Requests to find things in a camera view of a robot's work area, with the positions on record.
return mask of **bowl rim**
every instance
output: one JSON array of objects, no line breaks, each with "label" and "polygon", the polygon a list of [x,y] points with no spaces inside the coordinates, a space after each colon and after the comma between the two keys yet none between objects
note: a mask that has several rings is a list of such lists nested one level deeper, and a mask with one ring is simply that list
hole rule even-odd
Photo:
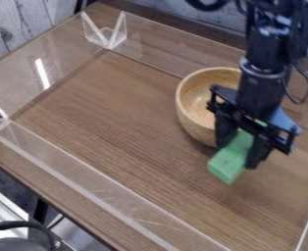
[{"label": "bowl rim", "polygon": [[238,72],[241,73],[241,70],[238,68],[230,68],[230,67],[213,67],[213,68],[203,68],[201,70],[197,70],[195,72],[193,72],[191,74],[189,74],[183,79],[182,81],[179,82],[179,85],[178,85],[178,88],[177,88],[177,93],[175,93],[175,102],[177,102],[177,108],[181,110],[182,114],[187,117],[187,119],[197,124],[197,126],[202,127],[202,128],[206,128],[206,129],[211,129],[211,130],[215,130],[214,128],[209,128],[203,125],[201,125],[198,123],[198,121],[195,121],[190,115],[189,115],[189,112],[186,111],[185,107],[183,107],[183,104],[182,104],[182,101],[181,101],[181,90],[186,84],[186,82],[189,81],[189,79],[194,76],[194,75],[198,75],[203,72],[211,72],[211,71],[217,71],[217,70],[229,70],[229,71],[233,71],[233,72]]}]

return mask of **clear acrylic enclosure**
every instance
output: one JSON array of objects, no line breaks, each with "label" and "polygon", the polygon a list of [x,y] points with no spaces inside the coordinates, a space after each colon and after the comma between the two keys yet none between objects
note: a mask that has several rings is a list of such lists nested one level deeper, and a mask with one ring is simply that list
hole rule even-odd
[{"label": "clear acrylic enclosure", "polygon": [[[56,91],[57,83],[65,84],[65,79],[72,77],[71,74],[79,72],[92,60],[98,60],[99,55],[103,55],[106,51],[159,69],[179,79],[202,68],[217,66],[238,68],[238,61],[244,55],[244,51],[233,47],[132,14],[115,12],[115,16],[108,17],[103,12],[82,13],[0,61],[0,114],[4,118],[0,119],[0,143],[83,194],[98,207],[139,232],[159,248],[165,250],[234,250],[233,242],[215,238],[219,235],[218,231],[211,234],[203,230],[205,227],[201,224],[193,225],[182,220],[120,181],[104,174],[99,166],[92,166],[65,151],[60,145],[44,139],[35,131],[20,125],[20,122],[16,122],[16,115],[27,110],[37,99]],[[301,81],[301,77],[294,75],[292,91],[296,93],[304,91]],[[285,101],[284,107],[305,128],[304,137],[308,138],[308,104],[293,107]],[[308,166],[308,161],[302,162],[308,159],[306,142],[301,141],[298,146],[301,150],[296,153],[301,168]],[[236,211],[242,211],[244,207],[253,208],[254,215],[248,217],[254,225],[268,212],[280,211],[282,215],[290,214],[289,218],[296,218],[297,223],[292,224],[294,231],[286,237],[288,240],[284,236],[285,228],[290,226],[288,219],[269,217],[269,221],[264,224],[272,223],[273,230],[277,231],[278,249],[300,251],[308,250],[308,173],[301,174],[296,169],[289,169],[296,160],[276,155],[273,161],[262,167],[268,171],[250,174],[249,177],[254,181],[238,184],[236,189],[244,191],[241,196],[245,197],[246,205],[238,203],[234,205],[230,201],[229,193],[234,194],[230,188],[217,191],[217,194],[222,195],[215,195],[213,191],[213,196],[226,195],[221,203],[226,204],[227,211],[232,208],[234,210],[234,207],[240,207]],[[281,184],[277,183],[276,172],[288,174],[284,175],[285,179]],[[297,176],[304,176],[298,183],[294,182]],[[258,196],[248,198],[249,189],[257,191],[260,189]],[[281,195],[277,197],[269,195],[278,191]],[[281,205],[280,196],[285,198],[286,205]],[[261,212],[264,215],[257,211],[260,204],[266,208]],[[215,210],[209,208],[209,218],[219,218]],[[234,219],[226,219],[221,221],[221,224],[230,226],[229,221],[233,222]],[[249,225],[240,220],[238,222],[244,225],[236,231],[242,232],[244,227],[253,227],[253,224]],[[272,243],[269,245],[266,243],[273,240],[266,234],[265,232],[264,240],[257,241],[256,247],[260,249],[264,245],[264,250],[272,250],[269,249],[273,247]],[[253,241],[256,242],[252,238],[246,241],[250,245]]]}]

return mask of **wooden table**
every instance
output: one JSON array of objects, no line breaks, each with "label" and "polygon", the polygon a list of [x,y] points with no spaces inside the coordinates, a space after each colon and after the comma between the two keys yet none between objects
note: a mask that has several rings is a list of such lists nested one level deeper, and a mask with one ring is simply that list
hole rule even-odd
[{"label": "wooden table", "polygon": [[[108,24],[119,11],[96,4],[90,14],[95,17],[96,13]],[[241,55],[215,44],[207,67],[237,67]],[[296,76],[292,84],[297,90],[300,80]],[[13,120],[230,249],[293,250],[308,219],[308,129],[289,158],[276,152],[258,170],[226,186],[206,169],[215,150],[195,142],[178,123],[174,94],[179,81],[103,51]],[[308,126],[308,104],[294,107],[285,102],[285,107]],[[0,167],[115,249],[161,250],[1,142]],[[68,170],[72,176],[82,175]]]}]

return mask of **black cable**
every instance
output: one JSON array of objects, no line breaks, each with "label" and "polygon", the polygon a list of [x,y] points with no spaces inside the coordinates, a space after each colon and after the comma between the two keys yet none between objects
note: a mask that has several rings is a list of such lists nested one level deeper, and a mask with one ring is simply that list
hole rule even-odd
[{"label": "black cable", "polygon": [[52,230],[61,222],[63,222],[63,220],[64,220],[64,216],[61,216],[60,218],[59,218],[59,220],[53,223],[53,224],[51,224],[47,228],[49,229],[49,230]]},{"label": "black cable", "polygon": [[240,12],[242,15],[246,15],[246,9],[242,7],[241,0],[234,0],[234,4],[236,4],[236,7],[237,7],[238,12]]},{"label": "black cable", "polygon": [[[297,69],[297,71],[300,72],[300,74],[305,77],[305,80],[306,80],[306,85],[308,85],[308,73],[305,72],[301,64],[300,64],[300,61],[293,65],[294,68]],[[296,105],[301,105],[305,103],[306,99],[308,99],[308,86],[306,86],[306,93],[304,95],[304,97],[301,99],[297,99],[289,89],[286,88],[286,83],[285,83],[285,80],[282,79],[281,80],[281,84],[282,84],[282,87],[284,87],[284,90],[285,90],[285,94],[288,96],[288,98],[290,99],[290,101],[296,104]]]},{"label": "black cable", "polygon": [[213,4],[205,4],[201,0],[186,0],[186,2],[198,10],[213,12],[221,9],[230,0],[215,0]]},{"label": "black cable", "polygon": [[23,221],[16,221],[16,222],[1,222],[0,223],[0,231],[1,230],[8,230],[12,228],[21,228],[21,227],[31,227],[39,229],[48,237],[49,240],[49,250],[55,251],[55,239],[51,234],[51,231],[47,229],[47,227],[39,223],[32,223],[32,222],[23,222]]}]

